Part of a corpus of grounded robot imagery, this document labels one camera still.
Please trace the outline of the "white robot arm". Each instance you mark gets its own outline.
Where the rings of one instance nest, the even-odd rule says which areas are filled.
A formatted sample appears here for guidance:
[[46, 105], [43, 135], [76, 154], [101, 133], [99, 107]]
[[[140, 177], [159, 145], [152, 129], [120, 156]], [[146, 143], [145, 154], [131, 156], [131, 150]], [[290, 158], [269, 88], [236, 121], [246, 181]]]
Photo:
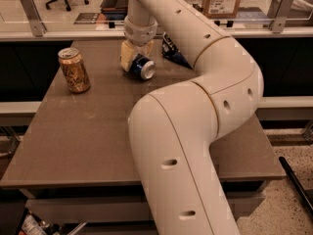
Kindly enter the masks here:
[[141, 98], [129, 140], [159, 235], [240, 235], [209, 147], [243, 125], [263, 95], [253, 57], [184, 0], [129, 0], [125, 34], [135, 45], [159, 24], [196, 77]]

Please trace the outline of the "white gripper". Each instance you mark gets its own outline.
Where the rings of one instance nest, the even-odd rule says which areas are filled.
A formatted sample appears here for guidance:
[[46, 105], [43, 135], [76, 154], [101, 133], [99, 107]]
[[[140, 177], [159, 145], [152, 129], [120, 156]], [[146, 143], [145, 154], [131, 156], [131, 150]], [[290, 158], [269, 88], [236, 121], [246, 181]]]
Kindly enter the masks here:
[[150, 57], [154, 48], [153, 38], [157, 34], [157, 21], [152, 19], [147, 25], [141, 26], [134, 24], [126, 17], [124, 20], [124, 35], [129, 40], [125, 40], [121, 44], [120, 64], [121, 67], [129, 72], [134, 59], [138, 55], [135, 46], [142, 46], [141, 53]]

